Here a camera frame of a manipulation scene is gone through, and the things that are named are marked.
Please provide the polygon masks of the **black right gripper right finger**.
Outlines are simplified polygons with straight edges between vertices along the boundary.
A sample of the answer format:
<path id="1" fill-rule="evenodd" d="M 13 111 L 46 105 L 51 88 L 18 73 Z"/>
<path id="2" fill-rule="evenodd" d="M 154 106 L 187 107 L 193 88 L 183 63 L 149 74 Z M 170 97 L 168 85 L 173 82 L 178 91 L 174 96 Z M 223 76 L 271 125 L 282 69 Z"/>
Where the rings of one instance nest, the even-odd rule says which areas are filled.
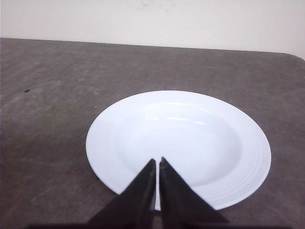
<path id="1" fill-rule="evenodd" d="M 165 229 L 227 229 L 229 221 L 199 197 L 162 157 L 159 193 Z"/>

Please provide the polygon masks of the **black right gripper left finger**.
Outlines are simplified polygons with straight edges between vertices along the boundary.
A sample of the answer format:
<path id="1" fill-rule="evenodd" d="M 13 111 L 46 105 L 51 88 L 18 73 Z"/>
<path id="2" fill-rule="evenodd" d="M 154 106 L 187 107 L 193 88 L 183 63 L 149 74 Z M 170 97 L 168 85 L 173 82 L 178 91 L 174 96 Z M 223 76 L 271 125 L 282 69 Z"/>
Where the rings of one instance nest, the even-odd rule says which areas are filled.
<path id="1" fill-rule="evenodd" d="M 98 229 L 151 229 L 156 193 L 156 162 L 151 159 L 129 186 L 88 221 Z"/>

